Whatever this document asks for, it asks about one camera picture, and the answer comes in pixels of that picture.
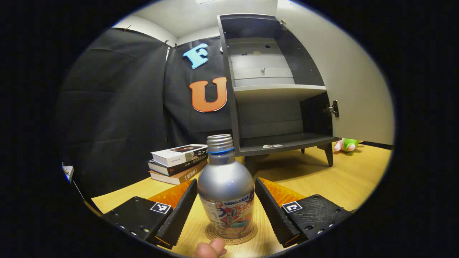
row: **brown book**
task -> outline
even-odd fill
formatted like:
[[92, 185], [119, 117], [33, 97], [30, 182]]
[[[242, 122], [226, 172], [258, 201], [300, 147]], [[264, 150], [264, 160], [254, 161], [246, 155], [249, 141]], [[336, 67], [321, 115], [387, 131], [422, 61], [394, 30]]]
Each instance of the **brown book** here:
[[203, 160], [202, 162], [200, 162], [199, 164], [197, 164], [196, 166], [193, 166], [191, 168], [188, 168], [180, 173], [177, 173], [175, 175], [172, 175], [172, 176], [166, 176], [162, 173], [158, 173], [156, 171], [153, 171], [153, 170], [150, 170], [150, 175], [151, 175], [151, 178], [153, 178], [154, 180], [157, 180], [157, 181], [161, 181], [161, 182], [165, 182], [165, 183], [169, 183], [169, 184], [173, 184], [173, 185], [179, 185], [187, 180], [190, 180], [192, 179], [198, 172], [200, 172], [204, 166], [207, 165], [207, 160]]

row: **plush toy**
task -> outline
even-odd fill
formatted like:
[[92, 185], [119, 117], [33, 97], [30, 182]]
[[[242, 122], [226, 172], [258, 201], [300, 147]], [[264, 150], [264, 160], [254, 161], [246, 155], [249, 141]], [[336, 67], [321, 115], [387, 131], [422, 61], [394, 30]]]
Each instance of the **plush toy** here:
[[359, 143], [363, 142], [362, 140], [353, 140], [342, 138], [336, 142], [335, 151], [343, 150], [345, 152], [351, 152], [355, 150]]

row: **coaster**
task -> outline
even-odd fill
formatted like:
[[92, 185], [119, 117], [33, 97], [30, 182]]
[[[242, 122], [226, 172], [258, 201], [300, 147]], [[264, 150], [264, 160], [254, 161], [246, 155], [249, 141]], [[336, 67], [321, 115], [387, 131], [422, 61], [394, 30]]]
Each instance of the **coaster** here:
[[245, 243], [245, 242], [251, 240], [257, 234], [257, 232], [258, 232], [257, 224], [252, 222], [252, 228], [253, 229], [250, 232], [250, 234], [248, 234], [246, 236], [243, 236], [243, 237], [240, 237], [240, 238], [234, 238], [234, 239], [227, 239], [227, 238], [223, 238], [223, 237], [219, 236], [217, 234], [217, 231], [209, 224], [206, 227], [206, 236], [210, 240], [212, 240], [214, 238], [221, 238], [221, 239], [223, 239], [225, 241], [225, 244], [227, 246], [239, 245], [239, 244], [242, 244], [242, 243]]

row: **wooden table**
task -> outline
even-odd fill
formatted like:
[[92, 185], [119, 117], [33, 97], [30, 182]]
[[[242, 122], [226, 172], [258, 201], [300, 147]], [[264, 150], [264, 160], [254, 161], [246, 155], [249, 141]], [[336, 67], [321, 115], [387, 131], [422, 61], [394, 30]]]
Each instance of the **wooden table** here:
[[[255, 176], [274, 181], [300, 194], [320, 194], [346, 210], [357, 209], [371, 194], [380, 181], [390, 159], [391, 151], [372, 146], [359, 145], [352, 153], [334, 153], [334, 165], [329, 168], [324, 151], [307, 148], [271, 154], [259, 162]], [[94, 197], [93, 202], [106, 213], [133, 196], [149, 198], [173, 185], [148, 178], [120, 190]], [[257, 235], [250, 241], [226, 246], [228, 253], [223, 258], [263, 257], [284, 250], [277, 242], [263, 207], [255, 196], [254, 222]], [[197, 196], [179, 241], [172, 251], [192, 257], [199, 242], [209, 242], [204, 229], [209, 224], [201, 201]]]

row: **silver bottle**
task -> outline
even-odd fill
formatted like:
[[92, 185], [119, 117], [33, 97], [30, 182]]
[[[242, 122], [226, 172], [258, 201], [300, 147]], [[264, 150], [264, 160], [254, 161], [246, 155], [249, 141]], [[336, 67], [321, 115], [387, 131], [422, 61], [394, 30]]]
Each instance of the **silver bottle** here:
[[254, 181], [235, 160], [231, 135], [207, 137], [209, 163], [198, 179], [198, 194], [217, 233], [228, 239], [252, 231]]

